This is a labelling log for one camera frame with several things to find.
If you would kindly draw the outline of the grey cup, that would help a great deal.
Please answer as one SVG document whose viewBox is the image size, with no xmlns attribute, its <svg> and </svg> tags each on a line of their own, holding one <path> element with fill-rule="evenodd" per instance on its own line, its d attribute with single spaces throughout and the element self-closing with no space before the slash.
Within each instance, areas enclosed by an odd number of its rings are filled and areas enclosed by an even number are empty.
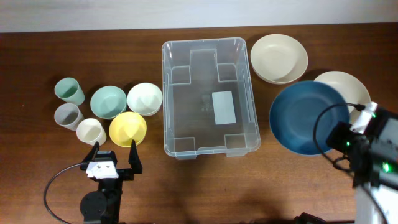
<svg viewBox="0 0 398 224">
<path fill-rule="evenodd" d="M 56 109 L 54 120 L 58 125 L 76 131 L 78 125 L 84 120 L 84 116 L 77 105 L 65 103 Z"/>
</svg>

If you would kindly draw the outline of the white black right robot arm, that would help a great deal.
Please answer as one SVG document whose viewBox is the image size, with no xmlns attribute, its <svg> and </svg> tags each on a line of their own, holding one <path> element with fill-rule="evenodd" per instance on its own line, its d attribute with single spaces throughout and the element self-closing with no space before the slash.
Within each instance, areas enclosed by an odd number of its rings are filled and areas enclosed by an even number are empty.
<svg viewBox="0 0 398 224">
<path fill-rule="evenodd" d="M 397 114 L 375 102 L 351 107 L 359 111 L 359 118 L 353 124 L 338 122 L 325 140 L 341 156 L 329 157 L 317 139 L 322 116 L 337 105 L 318 113 L 312 131 L 315 149 L 334 169 L 352 179 L 355 223 L 397 223 Z"/>
</svg>

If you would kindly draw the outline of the clear plastic storage bin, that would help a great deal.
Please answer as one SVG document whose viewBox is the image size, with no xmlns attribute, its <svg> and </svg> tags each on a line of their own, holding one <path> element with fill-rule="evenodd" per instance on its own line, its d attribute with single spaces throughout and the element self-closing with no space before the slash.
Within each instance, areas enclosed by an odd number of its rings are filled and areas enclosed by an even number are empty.
<svg viewBox="0 0 398 224">
<path fill-rule="evenodd" d="M 162 46 L 164 149 L 176 159 L 243 156 L 261 137 L 246 42 L 240 37 L 176 40 Z M 212 93 L 231 91 L 236 123 L 215 124 Z"/>
</svg>

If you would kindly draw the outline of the white label in bin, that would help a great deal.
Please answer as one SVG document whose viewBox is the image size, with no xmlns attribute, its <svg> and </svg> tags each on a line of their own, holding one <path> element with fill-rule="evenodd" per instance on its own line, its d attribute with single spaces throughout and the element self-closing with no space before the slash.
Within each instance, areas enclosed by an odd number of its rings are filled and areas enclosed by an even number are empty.
<svg viewBox="0 0 398 224">
<path fill-rule="evenodd" d="M 216 125 L 236 123 L 233 95 L 231 91 L 213 92 L 212 100 Z"/>
</svg>

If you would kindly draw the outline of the yellow small bowl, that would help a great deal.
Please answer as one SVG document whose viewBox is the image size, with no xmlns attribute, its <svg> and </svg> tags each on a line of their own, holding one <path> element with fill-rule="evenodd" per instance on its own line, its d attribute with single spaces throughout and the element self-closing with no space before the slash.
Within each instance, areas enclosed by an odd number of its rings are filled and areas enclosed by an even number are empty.
<svg viewBox="0 0 398 224">
<path fill-rule="evenodd" d="M 121 147 L 131 147 L 132 141 L 139 145 L 144 140 L 146 132 L 145 119 L 131 111 L 117 115 L 109 126 L 112 142 Z"/>
</svg>

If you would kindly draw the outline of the beige bowl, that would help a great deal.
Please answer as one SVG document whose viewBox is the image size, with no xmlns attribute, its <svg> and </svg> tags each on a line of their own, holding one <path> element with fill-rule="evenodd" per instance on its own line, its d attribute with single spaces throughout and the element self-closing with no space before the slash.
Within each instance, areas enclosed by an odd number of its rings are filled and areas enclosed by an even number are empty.
<svg viewBox="0 0 398 224">
<path fill-rule="evenodd" d="M 340 71 L 325 72 L 317 76 L 315 81 L 334 88 L 347 103 L 367 105 L 371 102 L 367 88 L 349 73 Z"/>
<path fill-rule="evenodd" d="M 284 34 L 261 37 L 253 45 L 250 58 L 259 78 L 276 85 L 298 80 L 308 67 L 308 54 L 304 46 Z"/>
</svg>

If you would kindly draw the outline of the green small bowl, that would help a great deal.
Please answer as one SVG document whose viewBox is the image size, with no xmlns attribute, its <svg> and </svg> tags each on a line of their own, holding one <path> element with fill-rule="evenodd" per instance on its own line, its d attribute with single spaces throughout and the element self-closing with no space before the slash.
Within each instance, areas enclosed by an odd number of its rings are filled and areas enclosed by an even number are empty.
<svg viewBox="0 0 398 224">
<path fill-rule="evenodd" d="M 99 118 L 113 119 L 126 111 L 127 96 L 119 87 L 104 86 L 91 97 L 90 108 Z"/>
</svg>

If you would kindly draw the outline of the blue bowl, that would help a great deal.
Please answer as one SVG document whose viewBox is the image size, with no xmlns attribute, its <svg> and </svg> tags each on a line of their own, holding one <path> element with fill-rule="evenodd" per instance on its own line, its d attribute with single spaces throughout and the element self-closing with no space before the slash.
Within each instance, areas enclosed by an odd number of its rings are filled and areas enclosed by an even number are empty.
<svg viewBox="0 0 398 224">
<path fill-rule="evenodd" d="M 350 120 L 343 97 L 332 87 L 315 81 L 302 81 L 283 89 L 273 101 L 269 112 L 270 129 L 276 140 L 291 152 L 305 155 L 319 155 L 313 141 L 315 122 L 322 111 L 328 110 L 319 120 L 317 142 L 323 152 L 328 152 L 326 139 L 332 129 L 341 121 Z"/>
</svg>

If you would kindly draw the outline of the cream cup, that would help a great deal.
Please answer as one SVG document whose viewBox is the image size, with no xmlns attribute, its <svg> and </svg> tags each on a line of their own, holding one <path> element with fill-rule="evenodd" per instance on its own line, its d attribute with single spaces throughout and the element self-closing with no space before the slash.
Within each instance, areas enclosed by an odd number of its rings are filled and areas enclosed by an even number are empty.
<svg viewBox="0 0 398 224">
<path fill-rule="evenodd" d="M 84 119 L 76 129 L 77 138 L 86 144 L 94 146 L 97 142 L 104 144 L 106 142 L 106 133 L 101 123 L 94 118 Z"/>
</svg>

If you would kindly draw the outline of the green cup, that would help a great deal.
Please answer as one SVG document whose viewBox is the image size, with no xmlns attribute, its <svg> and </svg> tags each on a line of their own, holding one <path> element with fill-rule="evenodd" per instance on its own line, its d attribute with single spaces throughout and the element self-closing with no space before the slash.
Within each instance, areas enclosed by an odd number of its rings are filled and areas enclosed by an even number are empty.
<svg viewBox="0 0 398 224">
<path fill-rule="evenodd" d="M 55 94 L 61 100 L 72 103 L 74 105 L 81 105 L 85 100 L 84 92 L 74 78 L 61 79 L 54 88 Z"/>
</svg>

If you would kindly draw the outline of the white small bowl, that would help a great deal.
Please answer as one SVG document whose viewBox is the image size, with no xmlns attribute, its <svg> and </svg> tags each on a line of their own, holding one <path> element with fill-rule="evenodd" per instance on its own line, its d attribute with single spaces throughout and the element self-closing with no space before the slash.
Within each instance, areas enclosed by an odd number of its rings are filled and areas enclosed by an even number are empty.
<svg viewBox="0 0 398 224">
<path fill-rule="evenodd" d="M 162 91 L 152 83 L 137 84 L 127 94 L 128 107 L 141 116 L 156 114 L 162 106 L 162 101 Z"/>
</svg>

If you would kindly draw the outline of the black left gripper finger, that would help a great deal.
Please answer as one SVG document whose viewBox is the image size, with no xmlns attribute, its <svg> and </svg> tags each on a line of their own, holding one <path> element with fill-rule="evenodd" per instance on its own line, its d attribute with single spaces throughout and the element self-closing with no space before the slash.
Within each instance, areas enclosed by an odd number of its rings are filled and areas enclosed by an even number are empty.
<svg viewBox="0 0 398 224">
<path fill-rule="evenodd" d="M 141 160 L 137 153 L 137 147 L 136 147 L 135 140 L 132 140 L 132 142 L 131 142 L 128 163 L 131 165 L 131 169 L 134 174 L 142 173 L 143 168 L 142 168 Z"/>
<path fill-rule="evenodd" d="M 90 150 L 90 152 L 82 160 L 81 165 L 80 165 L 80 170 L 87 170 L 88 164 L 90 162 L 94 161 L 95 156 L 96 156 L 97 152 L 99 151 L 99 149 L 100 149 L 100 143 L 99 142 L 95 142 L 95 144 L 92 147 L 92 149 Z"/>
</svg>

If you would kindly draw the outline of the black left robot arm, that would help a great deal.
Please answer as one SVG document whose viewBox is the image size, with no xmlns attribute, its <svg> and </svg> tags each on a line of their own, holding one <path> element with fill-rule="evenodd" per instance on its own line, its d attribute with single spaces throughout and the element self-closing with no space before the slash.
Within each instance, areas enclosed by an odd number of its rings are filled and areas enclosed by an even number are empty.
<svg viewBox="0 0 398 224">
<path fill-rule="evenodd" d="M 96 142 L 82 160 L 80 170 L 98 183 L 98 189 L 87 193 L 80 202 L 84 223 L 118 223 L 123 194 L 123 183 L 133 181 L 142 173 L 142 164 L 137 153 L 136 142 L 131 141 L 128 163 L 130 168 L 118 169 L 114 151 L 101 151 Z"/>
</svg>

